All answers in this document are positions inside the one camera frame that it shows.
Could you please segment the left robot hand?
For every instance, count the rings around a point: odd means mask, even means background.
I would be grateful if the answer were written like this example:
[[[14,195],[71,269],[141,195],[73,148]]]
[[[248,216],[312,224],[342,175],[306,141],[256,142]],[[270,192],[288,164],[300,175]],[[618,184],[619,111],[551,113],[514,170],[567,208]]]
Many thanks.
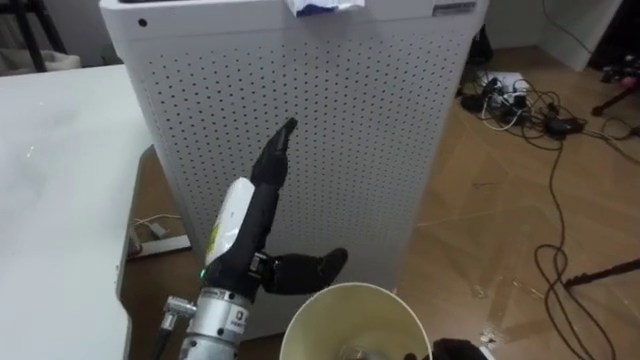
[[[317,257],[265,252],[280,190],[288,175],[289,140],[298,121],[289,118],[264,145],[249,177],[229,187],[205,251],[205,287],[234,293],[254,303],[259,290],[276,295],[310,295],[330,286],[349,253],[335,248]]]

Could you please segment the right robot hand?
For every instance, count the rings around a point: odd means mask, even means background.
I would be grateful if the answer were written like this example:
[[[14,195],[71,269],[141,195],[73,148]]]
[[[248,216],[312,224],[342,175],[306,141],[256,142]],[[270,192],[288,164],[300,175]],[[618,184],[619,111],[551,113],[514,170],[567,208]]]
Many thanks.
[[[484,347],[478,347],[469,340],[443,338],[436,340],[427,353],[419,357],[406,353],[403,360],[492,360],[493,356]]]

